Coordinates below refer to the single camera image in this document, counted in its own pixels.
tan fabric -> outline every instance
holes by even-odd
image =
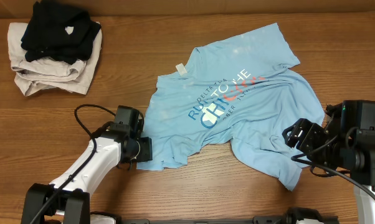
[[[14,82],[25,96],[47,88],[61,88],[69,92],[87,94],[95,73],[102,45],[102,30],[93,41],[91,57],[86,62],[77,60],[69,65],[50,57],[27,62],[26,51],[21,48],[21,38],[27,24],[12,22],[7,33],[11,69],[16,72]]]

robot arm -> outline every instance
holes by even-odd
[[[332,117],[325,128],[299,119],[283,132],[285,142],[297,146],[313,165],[331,171],[342,167],[349,171],[351,180],[369,189],[366,193],[355,186],[354,194],[359,223],[375,224],[375,200],[369,195],[375,195],[375,101],[347,100],[328,105],[325,113]]]
[[[63,224],[119,224],[116,215],[91,215],[89,201],[105,175],[119,163],[152,160],[151,139],[141,138],[143,116],[139,119],[139,115],[136,109],[119,106],[114,122],[92,134],[96,149],[91,139],[84,153],[60,177],[49,185],[34,184],[26,195],[21,224],[43,224],[44,215],[55,214],[64,216]]]
[[[64,190],[72,192],[75,189],[81,189],[83,192],[87,192],[92,196],[108,171],[117,166],[121,159],[121,144],[114,141],[114,139],[103,137],[96,138],[96,142],[96,154],[92,157],[88,165],[78,173],[74,180],[64,187]],[[69,175],[75,172],[75,170],[87,160],[92,150],[93,141],[90,140],[87,149],[77,161],[75,161],[64,174],[54,179],[49,185],[54,185],[54,189],[59,188],[67,180]]]

wrinkled fabric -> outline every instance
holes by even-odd
[[[277,24],[196,47],[187,74],[158,77],[143,130],[153,160],[137,168],[181,167],[205,145],[230,140],[239,161],[293,190],[305,165],[290,159],[300,152],[282,132],[299,118],[324,117],[311,86],[289,70],[299,63]]]

wall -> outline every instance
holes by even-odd
[[[0,18],[30,18],[35,0],[0,0]],[[375,11],[375,0],[59,0],[92,16]]]

shirt tag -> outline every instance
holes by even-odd
[[[187,74],[188,71],[186,71],[186,68],[185,66],[183,66],[182,63],[180,63],[179,65],[176,65],[176,70],[179,72],[180,76],[183,76],[184,74]]]
[[[70,35],[74,31],[74,27],[65,27],[65,31]]]

